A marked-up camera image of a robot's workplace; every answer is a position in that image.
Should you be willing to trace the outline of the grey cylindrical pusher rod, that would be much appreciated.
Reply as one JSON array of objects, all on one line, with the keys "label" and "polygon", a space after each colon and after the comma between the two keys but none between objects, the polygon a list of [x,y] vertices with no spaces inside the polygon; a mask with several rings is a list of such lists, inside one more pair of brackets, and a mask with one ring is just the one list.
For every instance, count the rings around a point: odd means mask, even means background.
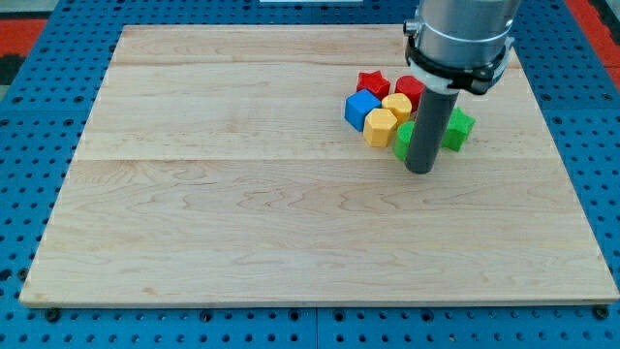
[{"label": "grey cylindrical pusher rod", "polygon": [[442,94],[429,88],[422,92],[404,161],[410,172],[427,174],[432,170],[457,97],[458,93]]}]

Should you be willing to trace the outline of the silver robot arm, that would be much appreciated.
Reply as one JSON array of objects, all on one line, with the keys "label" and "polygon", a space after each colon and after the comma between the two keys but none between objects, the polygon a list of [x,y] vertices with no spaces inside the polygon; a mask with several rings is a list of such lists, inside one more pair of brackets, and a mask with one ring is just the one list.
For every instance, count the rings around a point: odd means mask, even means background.
[{"label": "silver robot arm", "polygon": [[485,94],[508,66],[519,0],[426,0],[403,24],[405,57],[424,90],[406,168],[429,173],[458,94]]}]

